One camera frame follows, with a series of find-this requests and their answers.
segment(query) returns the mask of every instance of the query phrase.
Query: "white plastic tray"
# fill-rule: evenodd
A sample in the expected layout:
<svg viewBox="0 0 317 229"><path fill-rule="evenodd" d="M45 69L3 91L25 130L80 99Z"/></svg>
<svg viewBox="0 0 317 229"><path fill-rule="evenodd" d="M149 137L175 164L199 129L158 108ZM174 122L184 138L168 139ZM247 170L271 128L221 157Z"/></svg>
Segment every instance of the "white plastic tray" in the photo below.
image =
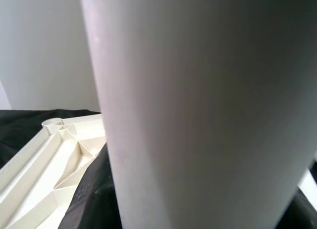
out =
<svg viewBox="0 0 317 229"><path fill-rule="evenodd" d="M106 143L101 115L51 119L0 169L0 229L56 229Z"/></svg>

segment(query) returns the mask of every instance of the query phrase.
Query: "black cloth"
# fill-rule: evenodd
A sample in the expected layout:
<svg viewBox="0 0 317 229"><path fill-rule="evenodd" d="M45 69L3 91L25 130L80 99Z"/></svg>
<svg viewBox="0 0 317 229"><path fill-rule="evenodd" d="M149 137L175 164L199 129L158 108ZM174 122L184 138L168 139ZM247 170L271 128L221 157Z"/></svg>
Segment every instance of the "black cloth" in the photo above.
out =
<svg viewBox="0 0 317 229"><path fill-rule="evenodd" d="M50 118L97 114L89 110L0 111L0 167L12 158ZM317 166L311 168L317 179ZM81 179L59 229L120 229L106 145ZM296 193L276 229L317 229L317 213L301 193Z"/></svg>
<svg viewBox="0 0 317 229"><path fill-rule="evenodd" d="M86 170L58 229L122 229L107 145Z"/></svg>

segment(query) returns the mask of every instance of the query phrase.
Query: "white tube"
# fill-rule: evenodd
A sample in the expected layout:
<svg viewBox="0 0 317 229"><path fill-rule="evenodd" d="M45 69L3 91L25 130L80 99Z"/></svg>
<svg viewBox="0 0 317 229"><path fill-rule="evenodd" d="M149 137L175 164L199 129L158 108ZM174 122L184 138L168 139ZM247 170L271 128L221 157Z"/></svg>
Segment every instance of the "white tube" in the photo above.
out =
<svg viewBox="0 0 317 229"><path fill-rule="evenodd" d="M307 1L82 0L125 229L274 228L317 146Z"/></svg>

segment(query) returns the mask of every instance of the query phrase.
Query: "white cylinder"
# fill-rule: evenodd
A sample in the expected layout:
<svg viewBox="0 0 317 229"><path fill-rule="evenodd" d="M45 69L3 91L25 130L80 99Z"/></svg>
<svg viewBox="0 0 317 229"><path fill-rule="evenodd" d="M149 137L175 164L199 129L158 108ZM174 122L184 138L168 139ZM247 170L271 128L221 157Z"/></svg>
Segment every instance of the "white cylinder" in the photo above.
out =
<svg viewBox="0 0 317 229"><path fill-rule="evenodd" d="M317 147L314 2L82 4L123 227L274 228Z"/></svg>

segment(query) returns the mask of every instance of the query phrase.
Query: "gray wall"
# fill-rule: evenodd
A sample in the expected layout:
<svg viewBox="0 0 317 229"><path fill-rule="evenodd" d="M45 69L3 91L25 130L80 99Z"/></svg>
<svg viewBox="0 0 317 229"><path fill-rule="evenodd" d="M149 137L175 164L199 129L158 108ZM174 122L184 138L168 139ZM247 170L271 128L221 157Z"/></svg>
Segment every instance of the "gray wall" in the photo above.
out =
<svg viewBox="0 0 317 229"><path fill-rule="evenodd" d="M12 109L99 110L79 0L0 0L0 81Z"/></svg>

